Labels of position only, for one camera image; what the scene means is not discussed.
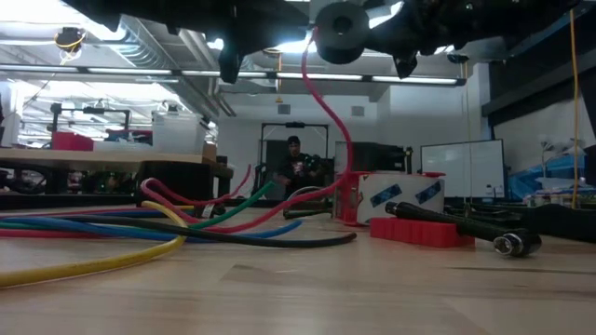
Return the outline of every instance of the whiteboard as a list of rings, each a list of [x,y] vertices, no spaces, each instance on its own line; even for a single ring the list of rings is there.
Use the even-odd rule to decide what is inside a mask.
[[[505,197],[502,140],[423,146],[420,156],[423,172],[445,174],[446,197],[467,197],[470,190],[472,197]]]

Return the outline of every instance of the black shirt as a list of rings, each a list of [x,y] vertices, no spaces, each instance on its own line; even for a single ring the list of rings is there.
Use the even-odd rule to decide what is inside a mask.
[[[279,164],[277,173],[291,180],[290,185],[286,186],[286,198],[297,190],[314,184],[313,178],[308,174],[311,171],[309,160],[311,157],[308,154],[298,154],[295,157],[288,154]]]

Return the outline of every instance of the red tube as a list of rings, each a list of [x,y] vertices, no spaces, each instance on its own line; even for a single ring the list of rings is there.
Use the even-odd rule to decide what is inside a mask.
[[[317,28],[315,28],[313,30],[312,37],[311,37],[310,41],[308,42],[309,46],[314,41],[316,36],[317,36]],[[320,97],[320,95],[317,92],[317,89],[315,88],[313,83],[310,81],[310,79],[308,79],[308,74],[307,74],[307,70],[306,70],[307,58],[308,58],[308,47],[306,47],[306,50],[302,56],[302,76],[303,76],[303,80],[305,82],[306,88],[308,88],[308,90],[310,91],[313,98],[318,102],[318,104],[323,108],[323,110],[327,113],[327,115],[340,128],[340,130],[342,131],[342,134],[344,135],[345,142],[347,143],[347,165],[345,167],[344,172],[342,173],[342,177],[339,180],[337,180],[336,182],[334,182],[333,184],[331,184],[330,186],[328,186],[322,190],[319,190],[319,191],[316,191],[313,193],[309,193],[309,194],[298,195],[290,201],[285,201],[285,202],[277,205],[275,208],[271,209],[267,213],[265,213],[262,217],[255,219],[253,221],[250,221],[250,222],[247,222],[244,224],[240,224],[240,225],[234,226],[234,227],[211,227],[211,228],[207,228],[205,230],[214,232],[214,233],[237,233],[237,232],[241,232],[243,230],[253,228],[253,227],[271,219],[274,215],[276,215],[282,209],[289,208],[290,206],[292,206],[294,204],[301,203],[301,202],[311,200],[311,199],[315,199],[315,198],[318,198],[323,195],[331,194],[337,186],[339,186],[340,184],[342,184],[343,182],[346,181],[348,172],[350,172],[351,168],[352,168],[352,160],[353,160],[352,138],[350,137],[349,131],[345,127],[342,120],[339,118],[339,116],[337,116],[337,114],[332,110],[332,108]],[[167,201],[165,198],[160,197],[158,201],[162,205],[168,207],[169,209],[172,209],[169,207],[169,205],[171,205],[171,203],[169,201]],[[185,220],[189,220],[189,219],[196,220],[195,218],[186,216],[181,211],[175,210],[175,212],[176,212],[176,214],[181,215],[181,217],[183,217],[183,219],[185,219]]]
[[[159,194],[157,194],[154,191],[149,189],[150,186],[154,185],[157,189],[159,189],[159,191],[163,192],[170,198],[180,201],[182,203],[185,203],[186,205],[192,205],[192,206],[198,206],[198,207],[206,206],[206,205],[215,205],[215,204],[221,204],[223,201],[238,194],[238,192],[240,191],[242,186],[244,186],[246,181],[249,179],[250,175],[251,175],[251,165],[249,164],[249,168],[247,169],[246,174],[244,175],[244,179],[242,179],[242,182],[234,190],[234,192],[232,192],[231,194],[225,194],[217,199],[212,199],[212,200],[196,201],[196,200],[187,199],[179,194],[175,194],[171,189],[168,188],[168,186],[164,185],[161,181],[159,181],[155,178],[149,178],[149,179],[143,181],[141,184],[141,190],[145,194],[147,194],[151,197],[155,197],[155,195],[159,195]]]
[[[166,185],[164,185],[161,181],[158,181],[155,178],[150,178],[147,179],[145,181],[142,181],[141,183],[141,190],[142,192],[151,197],[152,199],[154,199],[155,201],[157,201],[158,203],[160,203],[161,205],[163,205],[164,207],[168,208],[169,210],[172,210],[174,213],[176,213],[178,216],[180,216],[184,221],[186,221],[187,223],[199,223],[200,220],[197,218],[194,218],[186,213],[184,213],[182,210],[176,208],[166,197],[162,196],[161,194],[158,194],[157,192],[149,189],[150,185],[154,185],[156,186],[161,192],[165,193],[166,195],[168,195],[170,198],[176,199],[180,202],[183,202],[187,205],[193,205],[193,206],[206,206],[209,204],[219,204],[222,203],[223,201],[225,201],[226,199],[231,198],[232,196],[235,196],[236,194],[238,194],[238,192],[240,191],[240,189],[242,188],[242,186],[244,186],[244,184],[246,183],[246,181],[249,179],[249,176],[251,175],[251,168],[252,166],[249,165],[249,168],[246,171],[246,174],[244,175],[244,179],[242,180],[242,182],[239,184],[239,186],[234,190],[234,192],[232,192],[231,194],[226,194],[220,198],[217,199],[213,199],[213,200],[206,200],[206,201],[195,201],[195,200],[190,200],[187,199],[179,194],[175,194],[171,189],[169,189]]]
[[[150,208],[110,208],[110,209],[88,209],[88,210],[75,210],[75,211],[67,211],[67,212],[55,212],[55,213],[31,213],[31,214],[9,214],[0,216],[0,220],[5,218],[14,218],[15,216],[18,217],[51,217],[51,216],[62,216],[62,215],[91,215],[91,214],[101,214],[101,213],[113,213],[113,212],[120,212],[120,211],[142,211],[142,210],[153,210]]]
[[[27,237],[27,238],[102,238],[104,236],[89,233],[39,231],[21,229],[0,229],[0,237]]]

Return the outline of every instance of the black tool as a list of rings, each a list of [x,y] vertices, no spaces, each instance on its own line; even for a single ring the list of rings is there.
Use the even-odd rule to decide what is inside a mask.
[[[385,211],[402,219],[455,224],[460,235],[492,241],[494,250],[504,256],[525,257],[542,246],[540,236],[527,229],[508,229],[491,223],[437,213],[404,202],[388,202]]]

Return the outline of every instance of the black cable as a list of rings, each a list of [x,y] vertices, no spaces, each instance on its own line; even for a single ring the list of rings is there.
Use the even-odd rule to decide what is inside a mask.
[[[211,241],[218,241],[218,242],[226,242],[226,243],[236,243],[248,246],[257,246],[257,247],[271,247],[271,248],[322,248],[322,247],[332,247],[332,246],[339,246],[346,243],[351,242],[354,240],[357,235],[355,233],[346,234],[339,237],[334,238],[327,238],[327,239],[320,239],[320,240],[276,240],[276,239],[269,239],[269,238],[256,238],[256,237],[246,237],[246,236],[238,236],[235,234],[218,234],[212,232],[205,232],[200,230],[193,230],[178,226],[173,226],[165,223],[147,221],[147,220],[139,220],[139,219],[131,219],[131,218],[121,218],[121,217],[105,217],[105,216],[96,216],[96,215],[74,215],[74,216],[62,216],[62,217],[55,217],[57,219],[65,219],[70,221],[78,221],[78,222],[92,222],[92,223],[103,223],[103,224],[113,224],[119,226],[130,226],[130,227],[137,227],[143,229],[151,229],[155,231],[159,231],[162,233],[170,233],[170,234],[177,234],[177,235],[184,235],[189,237],[197,237],[202,239],[207,239]]]

